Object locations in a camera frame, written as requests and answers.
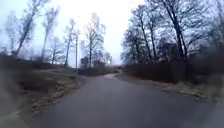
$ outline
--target leafless tree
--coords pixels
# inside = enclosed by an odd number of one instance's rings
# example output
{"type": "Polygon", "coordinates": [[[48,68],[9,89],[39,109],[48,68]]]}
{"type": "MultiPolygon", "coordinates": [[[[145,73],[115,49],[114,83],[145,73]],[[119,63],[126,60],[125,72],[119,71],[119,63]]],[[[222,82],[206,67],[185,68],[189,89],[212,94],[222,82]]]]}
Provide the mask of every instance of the leafless tree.
{"type": "Polygon", "coordinates": [[[89,64],[91,68],[92,55],[97,49],[101,49],[105,34],[105,26],[100,23],[100,18],[96,13],[92,14],[91,21],[87,25],[86,37],[88,42],[89,64]]]}
{"type": "Polygon", "coordinates": [[[183,60],[187,60],[187,44],[191,40],[187,39],[187,32],[198,31],[197,29],[203,26],[206,12],[203,2],[201,0],[148,0],[148,3],[157,6],[163,12],[166,21],[175,30],[180,58],[183,60]]]}
{"type": "Polygon", "coordinates": [[[75,28],[75,21],[70,20],[69,26],[66,28],[66,38],[65,38],[65,43],[66,43],[66,56],[65,56],[65,66],[68,65],[68,57],[69,57],[69,52],[71,49],[71,46],[73,45],[73,41],[77,38],[77,29],[75,28]]]}
{"type": "Polygon", "coordinates": [[[57,9],[51,8],[47,11],[45,15],[45,21],[43,22],[43,26],[45,28],[45,37],[44,37],[44,45],[43,45],[42,53],[41,53],[42,58],[44,58],[45,56],[45,48],[46,48],[48,36],[53,31],[53,28],[56,25],[56,17],[58,15],[58,12],[59,12],[59,8],[57,9]]]}
{"type": "Polygon", "coordinates": [[[14,55],[17,56],[19,51],[25,42],[29,42],[32,38],[32,33],[34,30],[34,20],[38,16],[41,8],[49,0],[29,0],[28,9],[24,11],[23,17],[20,19],[20,29],[19,29],[19,46],[14,52],[14,55]]]}
{"type": "Polygon", "coordinates": [[[148,57],[150,60],[152,60],[151,50],[148,41],[148,33],[146,32],[147,31],[146,9],[147,8],[145,5],[139,5],[136,10],[132,11],[133,17],[131,19],[131,23],[133,24],[132,27],[136,26],[137,28],[139,28],[139,30],[142,31],[145,46],[148,50],[148,57]]]}
{"type": "Polygon", "coordinates": [[[11,14],[7,17],[6,23],[5,23],[5,31],[6,34],[8,35],[9,42],[10,42],[10,51],[11,54],[14,52],[15,45],[18,41],[18,19],[15,16],[14,12],[11,12],[11,14]]]}
{"type": "Polygon", "coordinates": [[[58,37],[54,37],[51,42],[52,44],[49,49],[50,61],[51,64],[54,64],[55,62],[59,62],[63,58],[62,54],[64,53],[64,50],[62,49],[62,44],[58,37]]]}

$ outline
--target road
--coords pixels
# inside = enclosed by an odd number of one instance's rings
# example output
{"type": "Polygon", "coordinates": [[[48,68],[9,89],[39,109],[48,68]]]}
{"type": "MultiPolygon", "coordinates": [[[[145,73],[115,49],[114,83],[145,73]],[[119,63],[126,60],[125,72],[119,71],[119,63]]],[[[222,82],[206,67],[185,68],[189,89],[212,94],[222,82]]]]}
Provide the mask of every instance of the road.
{"type": "Polygon", "coordinates": [[[224,107],[100,76],[35,115],[32,128],[221,128],[224,107]]]}

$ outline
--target bush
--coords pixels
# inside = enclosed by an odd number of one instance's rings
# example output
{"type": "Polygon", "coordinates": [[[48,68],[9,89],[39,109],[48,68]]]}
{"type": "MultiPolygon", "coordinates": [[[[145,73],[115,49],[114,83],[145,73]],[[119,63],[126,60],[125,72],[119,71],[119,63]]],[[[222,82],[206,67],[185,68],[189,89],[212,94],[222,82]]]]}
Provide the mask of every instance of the bush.
{"type": "Polygon", "coordinates": [[[142,79],[175,82],[171,65],[167,63],[126,65],[124,72],[142,79]]]}
{"type": "Polygon", "coordinates": [[[31,69],[55,69],[62,68],[61,65],[52,65],[38,61],[29,61],[13,56],[0,55],[0,68],[4,70],[31,70],[31,69]]]}

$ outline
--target distant tree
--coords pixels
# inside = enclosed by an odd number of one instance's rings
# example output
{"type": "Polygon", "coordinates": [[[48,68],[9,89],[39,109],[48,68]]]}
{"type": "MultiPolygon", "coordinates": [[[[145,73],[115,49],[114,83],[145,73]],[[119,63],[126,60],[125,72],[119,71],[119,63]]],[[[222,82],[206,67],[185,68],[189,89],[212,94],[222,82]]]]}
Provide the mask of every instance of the distant tree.
{"type": "Polygon", "coordinates": [[[69,52],[71,49],[71,46],[73,45],[73,41],[77,37],[77,29],[75,28],[75,21],[70,20],[69,26],[66,27],[66,37],[65,37],[65,43],[66,43],[66,55],[65,55],[65,66],[68,66],[68,57],[69,52]]]}
{"type": "Polygon", "coordinates": [[[63,59],[63,53],[64,50],[62,49],[62,44],[61,41],[58,37],[54,37],[53,40],[51,40],[52,44],[51,47],[49,49],[50,52],[50,61],[51,64],[54,64],[55,62],[59,62],[61,61],[61,59],[63,59]]]}
{"type": "Polygon", "coordinates": [[[93,61],[93,66],[94,67],[104,67],[105,66],[105,63],[102,62],[101,60],[94,60],[93,61]]]}
{"type": "Polygon", "coordinates": [[[81,68],[88,68],[89,66],[89,58],[86,56],[81,59],[81,68]]]}
{"type": "Polygon", "coordinates": [[[109,52],[104,53],[104,63],[106,64],[112,64],[112,56],[110,55],[109,52]]]}
{"type": "Polygon", "coordinates": [[[14,55],[17,56],[19,51],[21,50],[24,43],[28,43],[33,34],[34,30],[34,20],[38,16],[40,10],[49,0],[29,0],[28,9],[24,10],[24,15],[20,19],[20,29],[19,29],[19,46],[14,52],[14,55]]]}
{"type": "Polygon", "coordinates": [[[86,38],[88,42],[89,66],[91,68],[93,52],[102,49],[104,43],[105,26],[100,23],[96,13],[92,14],[91,21],[87,25],[86,38]]]}
{"type": "Polygon", "coordinates": [[[19,21],[15,16],[15,13],[11,12],[11,14],[7,17],[5,23],[5,31],[9,38],[11,54],[13,54],[15,50],[15,45],[19,38],[19,26],[17,24],[18,22],[19,21]]]}
{"type": "Polygon", "coordinates": [[[147,48],[145,49],[144,39],[141,38],[141,30],[129,26],[125,32],[125,38],[122,43],[124,52],[122,59],[128,63],[146,63],[147,48]]]}
{"type": "Polygon", "coordinates": [[[47,11],[45,15],[45,20],[43,22],[43,26],[45,28],[45,37],[44,37],[44,45],[43,45],[42,53],[41,53],[42,58],[44,58],[45,56],[45,48],[46,48],[48,36],[53,31],[56,25],[56,17],[58,15],[58,12],[59,12],[59,8],[57,9],[51,8],[47,11]]]}

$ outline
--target roadside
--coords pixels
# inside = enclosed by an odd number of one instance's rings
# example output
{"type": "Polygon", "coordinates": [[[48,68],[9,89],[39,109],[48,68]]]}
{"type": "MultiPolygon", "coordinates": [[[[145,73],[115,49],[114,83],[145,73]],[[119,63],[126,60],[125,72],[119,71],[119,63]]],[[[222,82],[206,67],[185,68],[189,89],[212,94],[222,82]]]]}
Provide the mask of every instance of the roadside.
{"type": "Polygon", "coordinates": [[[27,98],[26,103],[23,105],[25,116],[30,113],[32,115],[39,113],[45,106],[57,103],[65,94],[80,88],[87,79],[84,76],[76,75],[75,72],[73,74],[68,73],[68,70],[60,70],[60,72],[58,70],[35,71],[32,74],[35,74],[35,79],[23,80],[24,83],[28,82],[28,84],[33,84],[32,86],[37,86],[34,89],[23,90],[23,94],[27,98]]]}
{"type": "Polygon", "coordinates": [[[219,94],[217,94],[217,89],[208,87],[205,85],[192,85],[190,83],[163,83],[163,82],[156,82],[151,80],[142,80],[137,77],[128,76],[124,73],[119,73],[115,75],[116,78],[135,83],[137,85],[143,84],[155,89],[158,89],[163,92],[168,93],[178,93],[186,96],[191,96],[196,99],[206,100],[206,101],[215,101],[215,102],[223,102],[223,90],[219,90],[219,94]]]}
{"type": "Polygon", "coordinates": [[[23,98],[15,83],[0,74],[0,128],[29,128],[20,118],[23,98]]]}

